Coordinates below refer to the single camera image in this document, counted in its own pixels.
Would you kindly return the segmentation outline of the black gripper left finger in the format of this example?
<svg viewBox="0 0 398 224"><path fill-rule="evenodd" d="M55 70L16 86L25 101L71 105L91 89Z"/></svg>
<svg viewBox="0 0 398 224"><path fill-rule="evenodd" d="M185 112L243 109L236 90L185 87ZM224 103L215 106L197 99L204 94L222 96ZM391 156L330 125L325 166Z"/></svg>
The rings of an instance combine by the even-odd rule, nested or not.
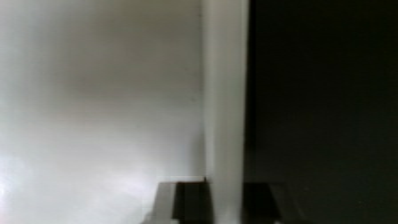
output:
<svg viewBox="0 0 398 224"><path fill-rule="evenodd" d="M211 224L211 190L204 177L162 182L140 224Z"/></svg>

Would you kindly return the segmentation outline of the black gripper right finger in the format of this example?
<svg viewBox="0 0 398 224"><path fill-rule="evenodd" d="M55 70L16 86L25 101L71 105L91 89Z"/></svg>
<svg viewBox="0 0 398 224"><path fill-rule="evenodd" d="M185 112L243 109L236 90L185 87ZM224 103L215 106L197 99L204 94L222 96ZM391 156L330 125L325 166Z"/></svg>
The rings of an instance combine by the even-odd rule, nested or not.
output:
<svg viewBox="0 0 398 224"><path fill-rule="evenodd" d="M243 184L242 224L309 224L284 183Z"/></svg>

